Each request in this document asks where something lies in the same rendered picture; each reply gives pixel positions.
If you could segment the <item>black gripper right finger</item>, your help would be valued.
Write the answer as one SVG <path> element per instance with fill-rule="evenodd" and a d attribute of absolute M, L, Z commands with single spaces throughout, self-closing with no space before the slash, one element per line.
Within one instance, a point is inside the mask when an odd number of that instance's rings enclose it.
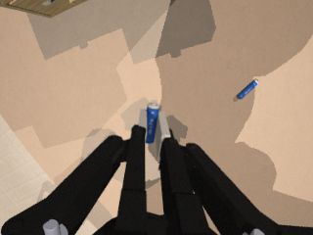
<path fill-rule="evenodd" d="M 291 235 L 259 211 L 199 145 L 179 145 L 161 111 L 156 156 L 163 214 L 175 212 L 179 235 L 212 235 L 203 208 L 220 235 Z"/>

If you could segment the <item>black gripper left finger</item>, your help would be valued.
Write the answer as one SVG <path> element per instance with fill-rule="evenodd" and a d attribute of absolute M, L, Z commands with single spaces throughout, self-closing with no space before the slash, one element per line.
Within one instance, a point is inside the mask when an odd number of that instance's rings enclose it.
<path fill-rule="evenodd" d="M 147 110 L 140 109 L 129 139 L 109 136 L 47 198 L 8 219 L 1 235 L 75 235 L 124 162 L 113 235 L 148 235 L 146 139 Z"/>

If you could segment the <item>blue aa battery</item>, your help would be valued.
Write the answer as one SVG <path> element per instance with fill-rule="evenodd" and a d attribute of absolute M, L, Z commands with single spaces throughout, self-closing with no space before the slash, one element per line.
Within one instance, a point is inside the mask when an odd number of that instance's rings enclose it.
<path fill-rule="evenodd" d="M 147 107 L 147 144 L 152 144 L 155 141 L 157 129 L 157 117 L 159 112 L 159 104 L 148 103 Z"/>

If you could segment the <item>dark blue battery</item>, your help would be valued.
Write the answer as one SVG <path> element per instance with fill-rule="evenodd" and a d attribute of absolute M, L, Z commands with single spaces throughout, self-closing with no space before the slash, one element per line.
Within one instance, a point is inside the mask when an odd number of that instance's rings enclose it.
<path fill-rule="evenodd" d="M 254 80 L 249 86 L 247 86 L 239 95 L 238 95 L 238 98 L 239 99 L 243 99 L 244 96 L 249 93 L 258 83 L 257 80 Z"/>

